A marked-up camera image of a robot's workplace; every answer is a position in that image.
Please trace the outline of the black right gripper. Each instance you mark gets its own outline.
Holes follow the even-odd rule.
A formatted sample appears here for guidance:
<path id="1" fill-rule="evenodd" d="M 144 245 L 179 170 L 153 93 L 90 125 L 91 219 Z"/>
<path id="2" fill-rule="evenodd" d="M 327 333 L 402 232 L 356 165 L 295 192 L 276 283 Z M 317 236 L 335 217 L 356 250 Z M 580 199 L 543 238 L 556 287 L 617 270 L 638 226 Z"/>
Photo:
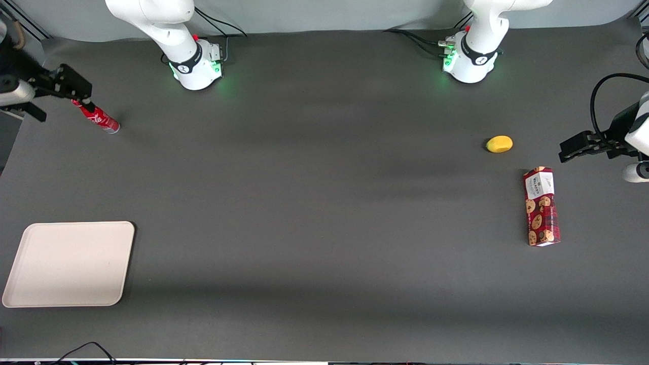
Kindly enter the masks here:
<path id="1" fill-rule="evenodd" d="M 19 71 L 19 94 L 25 100 L 60 93 L 77 101 L 91 98 L 92 84 L 68 64 L 60 64 L 54 70 L 26 68 Z M 14 105 L 14 110 L 31 115 L 45 122 L 47 113 L 32 102 Z"/>

